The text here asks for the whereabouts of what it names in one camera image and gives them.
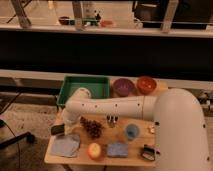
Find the box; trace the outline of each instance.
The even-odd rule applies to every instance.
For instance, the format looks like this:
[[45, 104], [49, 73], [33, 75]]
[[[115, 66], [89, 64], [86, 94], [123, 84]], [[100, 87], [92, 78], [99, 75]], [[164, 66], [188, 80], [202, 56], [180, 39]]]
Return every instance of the box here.
[[105, 99], [110, 96], [110, 81], [107, 77], [66, 76], [64, 78], [57, 105], [65, 107], [66, 101], [80, 87], [87, 88], [92, 99]]

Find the gray cloth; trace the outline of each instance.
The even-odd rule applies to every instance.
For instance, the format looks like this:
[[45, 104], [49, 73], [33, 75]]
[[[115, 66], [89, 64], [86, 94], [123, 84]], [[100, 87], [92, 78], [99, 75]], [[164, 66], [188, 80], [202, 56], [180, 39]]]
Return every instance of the gray cloth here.
[[127, 144], [116, 142], [107, 145], [107, 156], [108, 157], [127, 157], [128, 146]]
[[56, 136], [51, 154], [62, 157], [77, 157], [80, 137], [77, 134]]

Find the floor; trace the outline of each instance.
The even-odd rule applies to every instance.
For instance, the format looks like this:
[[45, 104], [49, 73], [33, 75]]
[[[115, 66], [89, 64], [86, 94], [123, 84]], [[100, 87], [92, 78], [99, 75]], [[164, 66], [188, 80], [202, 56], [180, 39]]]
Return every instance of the floor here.
[[[36, 136], [35, 144], [28, 144], [25, 140], [20, 142], [21, 160], [20, 171], [63, 171], [60, 165], [44, 163], [44, 156], [50, 137], [50, 128], [57, 113], [56, 96], [44, 94], [29, 94], [16, 92], [0, 92], [0, 109], [5, 107], [16, 97], [9, 108], [0, 115], [16, 135], [30, 131]], [[213, 117], [205, 117], [210, 147], [210, 158], [213, 158]], [[0, 129], [0, 141], [13, 137], [7, 127]], [[18, 150], [14, 144], [0, 151], [0, 171], [18, 170]], [[72, 166], [74, 171], [101, 171], [103, 167]], [[152, 171], [140, 167], [108, 167], [107, 171]]]
[[[102, 19], [113, 20], [116, 27], [134, 28], [132, 2], [94, 2], [94, 10], [100, 12]], [[70, 1], [32, 1], [25, 7], [25, 12], [32, 24], [38, 25], [60, 25], [58, 18], [68, 16], [74, 19], [73, 7]], [[0, 0], [0, 24], [8, 22], [15, 14], [9, 0]], [[8, 24], [18, 24], [15, 17]]]

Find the bowl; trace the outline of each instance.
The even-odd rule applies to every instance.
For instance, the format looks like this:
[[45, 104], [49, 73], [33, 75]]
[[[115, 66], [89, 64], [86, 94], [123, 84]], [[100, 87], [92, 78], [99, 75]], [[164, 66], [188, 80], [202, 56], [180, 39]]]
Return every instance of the bowl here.
[[128, 140], [134, 140], [140, 133], [139, 127], [135, 124], [127, 125], [125, 129], [125, 135]]
[[115, 80], [112, 85], [113, 91], [120, 97], [126, 97], [131, 91], [135, 89], [134, 83], [126, 78], [119, 78]]
[[150, 94], [157, 87], [157, 82], [149, 76], [142, 76], [137, 80], [137, 88], [138, 90], [144, 94]]
[[58, 21], [61, 25], [69, 25], [69, 20], [70, 20], [70, 18], [67, 16], [62, 16], [58, 19]]
[[101, 27], [107, 27], [107, 26], [112, 26], [113, 22], [111, 20], [101, 20], [100, 24], [101, 24]]

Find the blue cup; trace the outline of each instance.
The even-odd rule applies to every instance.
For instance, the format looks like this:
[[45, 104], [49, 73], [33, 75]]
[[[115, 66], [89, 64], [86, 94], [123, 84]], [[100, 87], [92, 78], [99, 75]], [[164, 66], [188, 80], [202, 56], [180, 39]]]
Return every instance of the blue cup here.
[[140, 133], [140, 130], [138, 128], [137, 125], [135, 124], [129, 124], [127, 125], [126, 129], [125, 129], [125, 135], [127, 137], [128, 140], [133, 140], [135, 139]]

